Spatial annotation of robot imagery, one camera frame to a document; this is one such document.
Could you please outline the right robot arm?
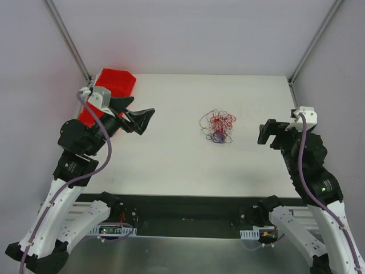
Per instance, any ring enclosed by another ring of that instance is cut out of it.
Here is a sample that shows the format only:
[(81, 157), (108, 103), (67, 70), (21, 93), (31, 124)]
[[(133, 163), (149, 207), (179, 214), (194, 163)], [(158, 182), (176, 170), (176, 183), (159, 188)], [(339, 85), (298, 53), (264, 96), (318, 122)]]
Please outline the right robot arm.
[(287, 129), (288, 123), (269, 119), (259, 127), (257, 143), (280, 151), (293, 186), (301, 197), (322, 236), (316, 239), (279, 197), (272, 195), (246, 209), (244, 219), (256, 227), (273, 225), (306, 259), (310, 273), (364, 273), (364, 258), (348, 226), (339, 182), (324, 167), (327, 149), (321, 137), (308, 125), (302, 130)]

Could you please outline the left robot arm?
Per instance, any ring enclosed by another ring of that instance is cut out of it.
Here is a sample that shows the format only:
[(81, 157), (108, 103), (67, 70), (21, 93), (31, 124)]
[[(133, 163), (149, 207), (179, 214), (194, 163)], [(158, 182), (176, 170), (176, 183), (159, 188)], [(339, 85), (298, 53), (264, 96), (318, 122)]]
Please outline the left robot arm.
[(79, 119), (71, 119), (60, 129), (58, 145), (63, 149), (53, 173), (53, 180), (34, 224), (19, 242), (9, 244), (5, 254), (20, 263), (19, 273), (59, 273), (75, 246), (97, 225), (111, 222), (127, 227), (128, 235), (134, 223), (126, 221), (120, 199), (102, 192), (89, 209), (68, 225), (63, 222), (76, 199), (92, 176), (106, 168), (111, 160), (111, 138), (122, 129), (142, 135), (155, 113), (154, 108), (140, 111), (127, 109), (132, 97), (111, 98), (107, 112), (98, 117), (88, 102), (78, 96), (83, 108), (94, 118), (92, 127)]

